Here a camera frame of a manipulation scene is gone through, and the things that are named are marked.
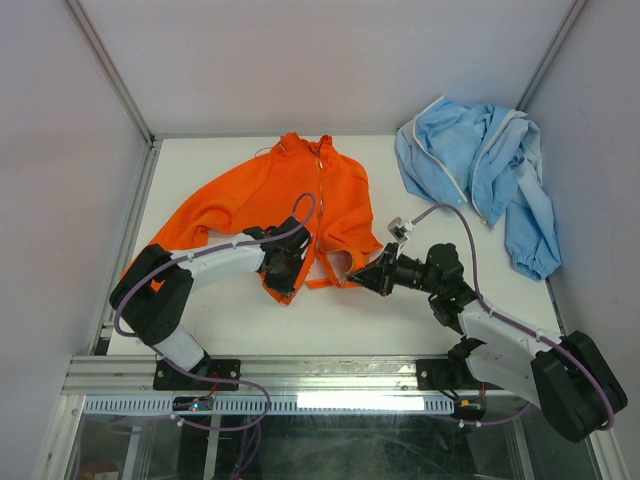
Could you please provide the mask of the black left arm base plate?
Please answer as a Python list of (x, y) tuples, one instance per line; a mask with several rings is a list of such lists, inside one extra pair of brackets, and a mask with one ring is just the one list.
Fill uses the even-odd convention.
[(189, 375), (172, 367), (166, 360), (156, 362), (153, 389), (155, 391), (237, 391), (235, 383), (202, 381), (209, 379), (239, 380), (241, 361), (239, 359), (204, 358), (189, 371)]

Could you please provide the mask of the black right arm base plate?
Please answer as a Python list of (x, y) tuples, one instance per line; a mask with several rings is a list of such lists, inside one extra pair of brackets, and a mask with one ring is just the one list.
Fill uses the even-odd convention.
[(480, 390), (477, 380), (465, 360), (450, 358), (420, 358), (415, 361), (417, 388), (427, 390)]

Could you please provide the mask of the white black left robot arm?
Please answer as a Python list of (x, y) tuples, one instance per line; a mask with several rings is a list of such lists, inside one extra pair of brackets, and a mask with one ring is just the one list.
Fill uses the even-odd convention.
[(168, 251), (145, 247), (126, 271), (109, 302), (133, 335), (175, 366), (188, 388), (209, 377), (211, 357), (181, 325), (191, 293), (242, 274), (258, 273), (264, 285), (289, 298), (302, 271), (311, 234), (295, 218), (262, 229), (251, 227), (224, 243)]

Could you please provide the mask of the orange zip jacket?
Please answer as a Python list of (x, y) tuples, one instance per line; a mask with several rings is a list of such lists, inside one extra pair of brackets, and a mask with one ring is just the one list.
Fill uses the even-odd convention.
[(306, 219), (312, 236), (294, 287), (350, 287), (381, 243), (365, 168), (340, 153), (329, 135), (309, 141), (288, 133), (266, 153), (225, 172), (191, 194), (151, 238), (166, 250), (203, 247), (211, 232)]

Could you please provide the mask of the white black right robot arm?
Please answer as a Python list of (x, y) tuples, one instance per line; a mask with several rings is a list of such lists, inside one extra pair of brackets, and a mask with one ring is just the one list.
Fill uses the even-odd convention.
[(578, 443), (609, 426), (627, 395), (595, 342), (574, 331), (537, 331), (493, 309), (464, 279), (456, 247), (432, 246), (412, 259), (396, 243), (349, 281), (381, 296), (398, 287), (427, 294), (436, 320), (460, 334), (446, 360), (418, 371), (432, 389), (454, 392), (491, 384), (538, 408), (563, 438)]

